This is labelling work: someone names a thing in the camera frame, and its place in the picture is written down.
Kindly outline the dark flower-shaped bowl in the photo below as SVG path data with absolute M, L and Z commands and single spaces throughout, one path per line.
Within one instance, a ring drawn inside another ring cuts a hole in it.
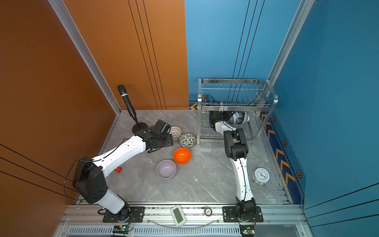
M 248 112 L 244 112 L 244 118 L 243 118 L 243 123 L 248 123 L 250 120 L 250 116 Z

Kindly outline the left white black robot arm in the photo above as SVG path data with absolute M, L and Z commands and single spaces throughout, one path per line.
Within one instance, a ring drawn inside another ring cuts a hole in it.
M 74 189 L 89 204 L 97 204 L 113 214 L 117 222 L 128 221 L 131 217 L 129 204 L 108 188 L 106 177 L 140 153 L 152 153 L 172 146 L 170 130 L 171 125 L 159 119 L 154 126 L 140 128 L 116 148 L 92 159 L 84 157 L 78 160 L 72 181 Z

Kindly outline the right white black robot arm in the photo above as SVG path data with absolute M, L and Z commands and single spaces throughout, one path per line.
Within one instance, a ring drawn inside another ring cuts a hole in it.
M 235 215 L 241 221 L 248 221 L 257 212 L 247 170 L 249 149 L 244 130 L 227 123 L 232 115 L 231 111 L 211 111 L 209 124 L 213 130 L 223 135 L 225 153 L 233 165 L 237 187 Z

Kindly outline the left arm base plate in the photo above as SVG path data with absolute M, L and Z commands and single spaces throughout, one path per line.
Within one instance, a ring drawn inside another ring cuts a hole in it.
M 116 214 L 106 209 L 103 216 L 104 223 L 142 223 L 145 214 L 143 206 L 124 207 Z

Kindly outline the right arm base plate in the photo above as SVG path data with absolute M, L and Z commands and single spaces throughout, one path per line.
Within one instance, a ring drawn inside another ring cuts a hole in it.
M 261 208 L 258 206 L 255 213 L 243 215 L 241 217 L 237 216 L 237 211 L 235 206 L 223 206 L 223 220 L 225 223 L 262 223 L 264 222 L 263 214 Z

